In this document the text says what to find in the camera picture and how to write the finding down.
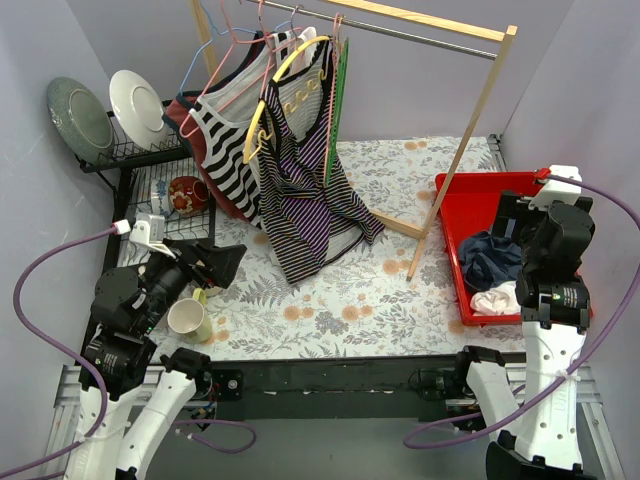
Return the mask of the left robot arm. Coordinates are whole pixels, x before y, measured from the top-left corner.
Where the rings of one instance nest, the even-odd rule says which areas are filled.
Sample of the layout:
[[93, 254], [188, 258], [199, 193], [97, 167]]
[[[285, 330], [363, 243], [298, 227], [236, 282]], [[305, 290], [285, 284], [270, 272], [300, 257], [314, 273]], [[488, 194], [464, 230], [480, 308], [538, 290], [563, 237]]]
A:
[[183, 406], [191, 400], [238, 401], [244, 375], [216, 370], [202, 353], [178, 348], [164, 366], [141, 415], [128, 422], [157, 348], [150, 338], [188, 285], [228, 287], [247, 251], [212, 240], [167, 240], [144, 263], [112, 268], [95, 286], [91, 315], [99, 328], [82, 354], [79, 447], [67, 479], [142, 479]]

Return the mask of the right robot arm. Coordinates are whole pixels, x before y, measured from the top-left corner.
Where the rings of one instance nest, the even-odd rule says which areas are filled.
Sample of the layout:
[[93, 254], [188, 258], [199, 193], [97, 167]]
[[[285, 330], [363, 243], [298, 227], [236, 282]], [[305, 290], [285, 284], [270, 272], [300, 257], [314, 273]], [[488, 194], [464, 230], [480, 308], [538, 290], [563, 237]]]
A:
[[518, 402], [502, 355], [467, 346], [456, 356], [454, 389], [475, 397], [490, 435], [490, 479], [584, 479], [576, 433], [578, 378], [569, 373], [590, 326], [589, 291], [577, 270], [595, 224], [593, 201], [575, 195], [542, 207], [511, 191], [501, 194], [494, 233], [522, 250], [516, 280], [526, 347], [525, 399]]

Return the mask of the navy blue tank top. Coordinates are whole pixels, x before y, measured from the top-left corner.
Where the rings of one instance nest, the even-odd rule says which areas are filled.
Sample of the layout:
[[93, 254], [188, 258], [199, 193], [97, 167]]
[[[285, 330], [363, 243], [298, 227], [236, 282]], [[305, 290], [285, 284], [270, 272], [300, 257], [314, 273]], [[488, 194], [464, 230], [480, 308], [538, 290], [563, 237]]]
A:
[[458, 260], [466, 287], [477, 293], [515, 281], [521, 271], [522, 252], [509, 239], [481, 231], [461, 242]]

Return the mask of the green plastic hanger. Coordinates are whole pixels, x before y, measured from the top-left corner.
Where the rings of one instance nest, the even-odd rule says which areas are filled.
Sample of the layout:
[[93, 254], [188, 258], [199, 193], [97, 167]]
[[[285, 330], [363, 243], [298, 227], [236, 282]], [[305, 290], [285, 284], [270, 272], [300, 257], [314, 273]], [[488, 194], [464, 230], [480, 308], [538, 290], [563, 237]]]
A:
[[325, 168], [325, 185], [329, 186], [333, 167], [337, 158], [337, 141], [340, 129], [340, 121], [342, 114], [342, 105], [344, 99], [344, 90], [347, 78], [349, 58], [349, 39], [346, 38], [343, 43], [339, 44], [337, 57], [337, 68], [335, 72], [335, 85], [333, 87], [333, 98], [331, 100], [331, 124], [329, 130], [328, 153]]

